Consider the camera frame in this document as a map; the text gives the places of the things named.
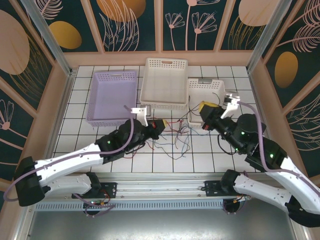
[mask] gray floor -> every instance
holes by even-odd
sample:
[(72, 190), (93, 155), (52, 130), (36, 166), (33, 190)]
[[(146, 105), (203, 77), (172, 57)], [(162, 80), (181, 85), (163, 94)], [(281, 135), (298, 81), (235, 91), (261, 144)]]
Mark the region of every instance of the gray floor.
[(30, 240), (295, 240), (286, 214), (251, 200), (236, 215), (220, 209), (37, 212)]

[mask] flower illustration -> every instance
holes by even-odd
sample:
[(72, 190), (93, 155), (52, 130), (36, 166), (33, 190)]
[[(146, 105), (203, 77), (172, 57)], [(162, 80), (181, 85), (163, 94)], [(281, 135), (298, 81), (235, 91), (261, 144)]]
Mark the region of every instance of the flower illustration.
[(194, 50), (197, 50), (198, 34), (209, 33), (217, 30), (217, 25), (214, 13), (203, 13), (199, 18), (199, 12), (192, 14), (192, 24), (195, 32)]
[[(26, 139), (27, 138), (26, 136), (14, 131), (10, 128), (10, 122), (11, 122), (12, 116), (14, 114), (14, 109), (15, 109), (15, 105), (11, 101), (8, 101), (8, 103), (6, 105), (6, 103), (3, 99), (0, 100), (0, 130), (9, 130), (9, 131), (13, 132), (14, 134), (17, 134), (18, 136)], [(20, 150), (23, 149), (22, 147), (15, 145), (15, 144), (8, 142), (8, 141), (1, 139), (1, 138), (0, 138), (0, 142), (7, 144), (11, 147), (14, 147), (16, 149), (20, 149)]]
[(7, 107), (3, 99), (0, 100), (0, 129), (8, 130), (10, 128), (10, 121), (14, 114), (15, 105), (8, 101)]
[(185, 25), (185, 21), (183, 21), (183, 17), (181, 16), (181, 13), (173, 13), (172, 16), (170, 13), (167, 13), (165, 15), (165, 20), (168, 23), (170, 28), (172, 46), (173, 46), (173, 50), (175, 51), (176, 48), (174, 43), (174, 37), (172, 34), (172, 29), (183, 27)]
[(186, 3), (191, 7), (196, 5), (216, 4), (218, 2), (220, 2), (220, 0), (186, 0)]
[(186, 28), (185, 28), (185, 50), (188, 50), (188, 26), (189, 26), (189, 15), (190, 8), (197, 5), (210, 5), (219, 3), (220, 0), (186, 0), (186, 3), (189, 5), (187, 15), (186, 15)]

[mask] black mounting bracket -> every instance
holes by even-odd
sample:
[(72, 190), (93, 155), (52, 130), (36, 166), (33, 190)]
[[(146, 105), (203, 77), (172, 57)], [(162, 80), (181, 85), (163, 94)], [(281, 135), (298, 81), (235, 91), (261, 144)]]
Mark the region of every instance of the black mounting bracket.
[(111, 199), (116, 198), (117, 195), (117, 183), (116, 182), (101, 182), (101, 188), (98, 193), (93, 193), (89, 191), (83, 195), (80, 195), (83, 199), (107, 199), (105, 192), (109, 195)]
[(230, 191), (228, 189), (228, 192), (223, 190), (220, 182), (220, 180), (205, 181), (204, 186), (201, 188), (201, 191), (205, 191), (205, 195), (207, 197), (225, 197), (239, 195), (239, 193), (234, 190)]

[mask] grid line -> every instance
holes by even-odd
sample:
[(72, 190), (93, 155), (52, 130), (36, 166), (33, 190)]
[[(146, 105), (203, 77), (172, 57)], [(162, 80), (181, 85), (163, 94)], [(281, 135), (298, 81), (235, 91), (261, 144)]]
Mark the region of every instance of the grid line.
[[(129, 70), (129, 69), (126, 69), (127, 66), (121, 66), (121, 68), (122, 67), (124, 68), (124, 70)], [(69, 101), (67, 103), (66, 111), (64, 113), (63, 121), (62, 121), (62, 124), (61, 124), (61, 128), (59, 130), (57, 141), (56, 141), (56, 146), (54, 148), (54, 154), (61, 155), (61, 154), (67, 154), (68, 153), (68, 152), (66, 152), (66, 150), (68, 148), (62, 147), (62, 144), (65, 143), (68, 140), (68, 138), (65, 138), (65, 137), (61, 138), (61, 136), (73, 136), (72, 137), (72, 139), (73, 139), (72, 141), (73, 142), (71, 144), (72, 144), (72, 146), (73, 146), (73, 144), (75, 144), (74, 145), (74, 149), (76, 149), (77, 148), (77, 144), (80, 143), (80, 139), (81, 139), (81, 143), (83, 143), (83, 141), (86, 141), (86, 138), (87, 138), (87, 141), (89, 142), (90, 139), (91, 139), (91, 137), (89, 137), (89, 136), (95, 136), (95, 139), (98, 139), (98, 137), (101, 137), (101, 135), (103, 135), (103, 134), (101, 134), (99, 132), (100, 130), (103, 129), (103, 127), (97, 127), (97, 131), (95, 133), (92, 133), (92, 134), (87, 134), (88, 132), (81, 130), (82, 125), (85, 124), (84, 121), (86, 121), (86, 118), (85, 118), (86, 116), (85, 115), (86, 115), (86, 109), (88, 107), (88, 98), (89, 98), (89, 94), (90, 94), (89, 92), (90, 92), (90, 89), (91, 89), (93, 74), (94, 74), (95, 71), (99, 71), (97, 69), (98, 69), (98, 67), (96, 67), (96, 66), (93, 67), (92, 72), (91, 72), (91, 77), (89, 77), (89, 70), (91, 71), (91, 67), (87, 67), (86, 69), (85, 68), (82, 69), (81, 73), (83, 73), (86, 76), (83, 76), (83, 75), (79, 74), (79, 70), (77, 71), (76, 80), (75, 80), (75, 82), (73, 84), (72, 91), (71, 91), (70, 96), (69, 96)], [(137, 95), (136, 95), (135, 103), (136, 103), (136, 106), (138, 107), (140, 105), (140, 103), (139, 103), (139, 93), (141, 93), (141, 86), (142, 86), (142, 83), (143, 83), (142, 82), (143, 81), (143, 76), (140, 76), (141, 75), (141, 67), (140, 66), (139, 67), (135, 67), (134, 69), (135, 69), (135, 71), (137, 71), (137, 88), (136, 88)], [(199, 73), (201, 73), (201, 78), (203, 78), (203, 68), (201, 66), (197, 66), (197, 67), (195, 67), (195, 69), (197, 69), (197, 71), (199, 71)], [(212, 69), (206, 68), (206, 71), (207, 71), (207, 73), (208, 72), (212, 73), (212, 75), (215, 75), (215, 73), (216, 73), (216, 76), (212, 76), (212, 78), (223, 79), (223, 77), (219, 77), (218, 70), (217, 70), (217, 68), (215, 66), (213, 66)], [(237, 91), (237, 92), (238, 91), (243, 91), (242, 94), (244, 94), (244, 96), (246, 95), (245, 91), (249, 91), (249, 92), (252, 91), (252, 89), (250, 90), (250, 87), (252, 87), (251, 85), (247, 87), (247, 85), (246, 85), (247, 83), (242, 83), (240, 79), (236, 81), (237, 77), (234, 76), (232, 68), (231, 68), (231, 71), (232, 71), (232, 75), (233, 75), (233, 82), (234, 82), (235, 91)], [(88, 84), (86, 83), (85, 80), (83, 80), (83, 78), (87, 78), (87, 80), (89, 81), (88, 89), (87, 89), (87, 85)], [(86, 92), (86, 96), (85, 96), (85, 102), (83, 102), (84, 101), (84, 95), (80, 94), (81, 91), (87, 91)], [(74, 95), (72, 101), (70, 102), (72, 93), (78, 93), (78, 95), (76, 95), (78, 98), (75, 98), (75, 95)], [(80, 117), (79, 114), (76, 115), (77, 117), (73, 116), (73, 114), (76, 114), (78, 110), (82, 111), (82, 117)], [(177, 116), (179, 116), (179, 114), (177, 114), (177, 113), (175, 113), (173, 111), (170, 111), (170, 112), (168, 111), (167, 113), (168, 113), (167, 117), (163, 117), (163, 118), (167, 119), (168, 121), (171, 120), (171, 123), (168, 123), (168, 124), (171, 124), (171, 126), (172, 126), (171, 128), (173, 128), (174, 124), (172, 124), (172, 122), (175, 122), (177, 119), (180, 119), (179, 117), (177, 117)], [(154, 110), (152, 110), (151, 116), (152, 117), (156, 116)], [(74, 130), (77, 131), (77, 133), (70, 134), (70, 133), (72, 133), (72, 131), (66, 131), (66, 130), (68, 130), (67, 127), (72, 125), (73, 121), (77, 121), (77, 123), (80, 122), (80, 125), (79, 125), (79, 129), (74, 129)], [(211, 153), (212, 162), (213, 162), (213, 171), (214, 172), (223, 171), (223, 168), (222, 168), (224, 166), (223, 165), (223, 160), (226, 159), (226, 156), (225, 156), (226, 154), (222, 153), (221, 151), (217, 152), (218, 149), (214, 146), (215, 142), (212, 139), (212, 137), (216, 138), (218, 133), (216, 131), (210, 131), (209, 133), (206, 133), (206, 134), (204, 134), (203, 132), (200, 132), (198, 134), (197, 130), (195, 130), (195, 131), (196, 132), (190, 131), (190, 133), (188, 132), (188, 134), (183, 134), (184, 137), (188, 137), (189, 136), (189, 138), (190, 138), (189, 144), (191, 144), (190, 151), (185, 154), (185, 156), (187, 157), (186, 158), (186, 161), (187, 161), (186, 168), (184, 168), (184, 163), (182, 163), (182, 165), (180, 165), (181, 163), (177, 164), (175, 162), (175, 156), (177, 155), (177, 157), (180, 157), (180, 151), (176, 150), (175, 146), (173, 145), (174, 144), (174, 137), (175, 137), (173, 130), (170, 130), (170, 132), (164, 132), (162, 134), (162, 136), (166, 137), (167, 139), (170, 139), (170, 136), (171, 136), (172, 145), (171, 145), (171, 150), (168, 151), (168, 155), (169, 155), (169, 157), (172, 158), (172, 161), (170, 161), (170, 158), (167, 161), (162, 161), (163, 160), (162, 157), (165, 158), (165, 157), (168, 157), (168, 156), (166, 155), (166, 153), (164, 153), (161, 150), (161, 148), (159, 148), (159, 150), (156, 151), (156, 149), (155, 149), (155, 147), (156, 147), (155, 144), (156, 143), (155, 143), (154, 140), (152, 140), (152, 144), (151, 144), (151, 141), (149, 141), (150, 146), (152, 146), (152, 150), (151, 151), (147, 151), (147, 152), (141, 152), (140, 151), (139, 154), (136, 154), (136, 155), (133, 155), (133, 153), (131, 153), (131, 162), (130, 162), (130, 160), (124, 162), (123, 163), (123, 164), (125, 164), (124, 168), (128, 172), (133, 172), (133, 169), (135, 170), (135, 172), (137, 172), (137, 168), (136, 167), (134, 168), (134, 164), (137, 164), (136, 161), (138, 161), (139, 157), (141, 157), (141, 158), (144, 158), (148, 163), (149, 167), (146, 168), (147, 171), (149, 171), (150, 173), (159, 172), (160, 168), (159, 168), (158, 162), (155, 165), (155, 159), (156, 159), (155, 156), (156, 156), (157, 157), (157, 161), (160, 161), (159, 162), (160, 165), (162, 164), (162, 162), (168, 164), (167, 166), (162, 166), (164, 168), (161, 168), (161, 171), (162, 170), (163, 171), (170, 171), (170, 172), (175, 172), (175, 171), (176, 172), (177, 171), (178, 172), (181, 172), (181, 171), (182, 172), (186, 172), (186, 171), (188, 171), (190, 173), (192, 173), (192, 172), (194, 173), (195, 172), (195, 163), (196, 163), (196, 168), (197, 169), (199, 168), (199, 165), (200, 165), (200, 163), (198, 162), (198, 158), (201, 158), (202, 155), (203, 155), (203, 157), (206, 157), (206, 156), (208, 157), (208, 154)], [(206, 149), (208, 152), (205, 152), (205, 150), (200, 150), (200, 149), (197, 150), (197, 147), (193, 146), (193, 144), (200, 145), (200, 144), (204, 143), (204, 141), (207, 141), (207, 140), (205, 140), (205, 139), (207, 139), (207, 137), (205, 137), (205, 138), (204, 137), (203, 138), (202, 137), (197, 137), (196, 138), (195, 136), (208, 136), (209, 137), (210, 148)], [(233, 168), (234, 169), (236, 169), (235, 168), (235, 160), (236, 160), (236, 158), (234, 158), (232, 156), (232, 163), (233, 163)], [(230, 156), (228, 156), (229, 164), (231, 164), (230, 161), (231, 161), (231, 158), (230, 158)], [(110, 168), (109, 171), (110, 172), (115, 172), (115, 171), (117, 172), (119, 169), (121, 170), (121, 167), (122, 167), (122, 165), (117, 164), (116, 168), (115, 168), (115, 166), (113, 166), (113, 162), (111, 162), (111, 168)]]

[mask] red wire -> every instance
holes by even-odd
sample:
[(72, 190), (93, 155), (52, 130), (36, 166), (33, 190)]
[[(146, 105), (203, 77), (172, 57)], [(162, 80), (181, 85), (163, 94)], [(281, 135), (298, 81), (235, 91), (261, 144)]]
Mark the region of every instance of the red wire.
[(110, 202), (110, 196), (108, 195), (107, 191), (105, 189), (101, 189), (100, 192), (104, 192), (105, 198), (108, 198), (108, 203)]

